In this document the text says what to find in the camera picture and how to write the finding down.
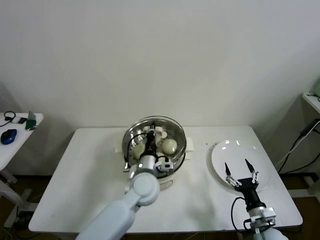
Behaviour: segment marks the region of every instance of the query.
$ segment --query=computer mouse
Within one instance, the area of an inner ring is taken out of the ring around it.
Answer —
[[[17,129],[8,129],[7,131],[3,132],[0,141],[2,144],[7,145],[12,143],[17,135]]]

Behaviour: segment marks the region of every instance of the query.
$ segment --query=power cord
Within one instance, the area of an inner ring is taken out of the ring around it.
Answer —
[[[275,167],[277,167],[282,161],[284,161],[278,173],[280,173],[282,168],[285,166],[290,153],[298,147],[298,145],[317,127],[318,124],[320,124],[320,119],[316,118],[300,132],[300,135],[298,139],[294,142],[291,150],[275,165]]]
[[[18,239],[21,239],[21,240],[33,239],[33,238],[35,238],[35,237],[37,237],[37,236],[39,236],[39,235],[41,234],[41,233],[37,233],[37,234],[35,234],[35,235],[33,235],[33,236],[30,236],[30,237],[22,237],[22,236],[19,236],[19,235],[18,235],[17,229],[15,229],[14,232],[15,232],[15,235],[17,236],[17,238],[18,238]]]
[[[7,237],[9,236],[11,238],[11,240],[13,240],[14,238],[12,237],[11,233],[9,231],[7,231],[4,228],[1,228],[0,231],[4,231],[5,235],[3,236],[2,240],[7,240]]]
[[[8,123],[11,123],[12,120],[17,116],[14,111],[6,111],[3,115],[4,115],[4,120],[7,122],[5,124],[0,125],[0,127],[3,127]]]
[[[246,200],[245,200],[243,197],[241,197],[241,196],[238,196],[238,197],[236,197],[236,198],[234,199],[234,201],[233,201],[233,203],[232,203],[232,206],[231,206],[231,222],[232,222],[232,225],[233,225],[234,229],[235,229],[238,233],[241,233],[241,231],[238,230],[238,228],[236,227],[235,221],[234,221],[234,206],[235,206],[236,201],[239,200],[239,199],[242,199],[242,200],[246,201]]]
[[[287,161],[288,161],[288,158],[289,158],[289,156],[290,156],[291,151],[294,149],[295,145],[297,144],[297,142],[298,142],[301,138],[302,138],[302,136],[300,135],[300,136],[294,141],[294,143],[293,143],[293,145],[292,145],[292,147],[291,147],[288,155],[285,157],[285,160],[284,160],[282,166],[281,166],[280,169],[278,170],[278,174],[281,172],[281,170],[282,170],[282,169],[284,168],[284,166],[286,165],[286,163],[287,163]]]
[[[284,174],[289,174],[289,173],[292,173],[292,172],[295,172],[295,171],[304,169],[304,168],[310,166],[311,164],[313,164],[315,161],[317,161],[319,157],[320,157],[320,152],[319,152],[319,154],[315,157],[315,159],[314,159],[312,162],[310,162],[310,163],[308,163],[307,165],[304,165],[304,166],[302,166],[302,167],[299,167],[299,168],[297,168],[297,169],[295,169],[295,170],[287,171],[287,172],[285,172]]]

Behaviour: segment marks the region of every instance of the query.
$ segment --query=ceramic plate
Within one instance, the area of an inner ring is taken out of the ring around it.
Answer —
[[[259,172],[257,192],[269,184],[269,158],[265,152],[242,140],[225,140],[219,142],[212,150],[211,161],[214,170],[220,178],[226,181],[226,167],[228,165],[234,179],[251,178],[245,159],[249,161],[256,172]]]

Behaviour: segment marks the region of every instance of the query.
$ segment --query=white table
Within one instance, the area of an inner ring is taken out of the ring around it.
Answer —
[[[44,119],[44,116],[41,113],[35,113],[34,115],[36,119],[36,124],[39,125]],[[16,116],[28,118],[28,113],[17,113]],[[0,125],[5,124],[6,122],[7,121],[5,121],[4,113],[1,112]],[[17,134],[12,143],[8,145],[3,145],[0,143],[0,174],[7,179],[8,183],[16,183],[17,179],[7,169],[5,169],[5,167],[13,158],[13,156],[18,152],[18,150],[22,147],[22,145],[26,142],[26,140],[30,137],[30,135],[34,132],[34,130],[27,131],[25,130],[25,128],[26,123],[8,123],[5,126],[0,127],[0,136],[3,132],[7,131],[8,129],[17,130]],[[13,191],[7,184],[0,181],[0,194],[14,202],[17,206],[19,206],[19,212],[34,211],[36,209],[37,205],[35,203],[31,204],[27,202],[27,198],[29,197],[31,192],[31,189],[26,189],[24,193],[20,196],[15,191]],[[17,214],[17,206],[14,207],[10,216],[4,224],[6,228],[12,227]]]
[[[31,219],[35,232],[79,233],[109,203],[124,196],[128,173],[115,145],[126,128],[81,128],[71,139]],[[184,127],[194,144],[192,158],[175,173],[174,183],[156,202],[142,207],[128,233],[233,231],[231,205],[239,194],[229,190],[210,164],[215,143],[244,140],[263,150],[249,126]],[[259,192],[273,207],[276,226],[298,226],[303,219],[271,161],[270,184]],[[235,224],[248,219],[245,203],[234,208]]]

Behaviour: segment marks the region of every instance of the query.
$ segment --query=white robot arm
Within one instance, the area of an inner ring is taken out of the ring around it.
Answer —
[[[130,190],[122,200],[108,205],[82,231],[76,240],[118,240],[134,223],[140,206],[147,206],[156,201],[160,193],[157,178],[148,172],[136,175]]]

